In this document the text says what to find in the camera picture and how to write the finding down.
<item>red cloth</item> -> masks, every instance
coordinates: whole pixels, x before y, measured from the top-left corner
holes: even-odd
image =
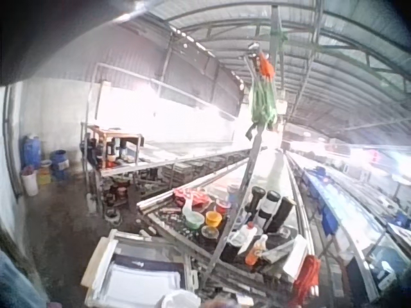
[[[264,77],[267,77],[270,81],[274,78],[274,68],[263,53],[259,54],[259,68]]]
[[[292,305],[302,305],[310,288],[319,284],[321,261],[313,255],[307,255],[302,264],[300,274],[293,285]]]

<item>blue container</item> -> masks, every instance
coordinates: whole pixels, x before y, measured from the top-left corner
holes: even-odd
[[[51,168],[53,176],[61,181],[67,180],[69,175],[69,160],[67,159],[67,152],[64,150],[54,151],[51,156]]]
[[[40,168],[41,143],[37,136],[29,135],[24,140],[23,165],[24,167],[32,165],[34,169]]]

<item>ceiling light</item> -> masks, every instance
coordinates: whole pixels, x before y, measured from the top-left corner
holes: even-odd
[[[195,43],[198,48],[203,49],[204,51],[207,50],[203,45],[201,45],[199,42]]]
[[[123,14],[120,17],[117,17],[116,19],[114,19],[114,22],[125,22],[125,21],[129,21],[131,18],[130,14]]]

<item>white bucket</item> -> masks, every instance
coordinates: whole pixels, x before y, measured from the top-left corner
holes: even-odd
[[[35,196],[39,193],[39,187],[37,185],[37,172],[32,175],[22,175],[24,188],[29,196]]]

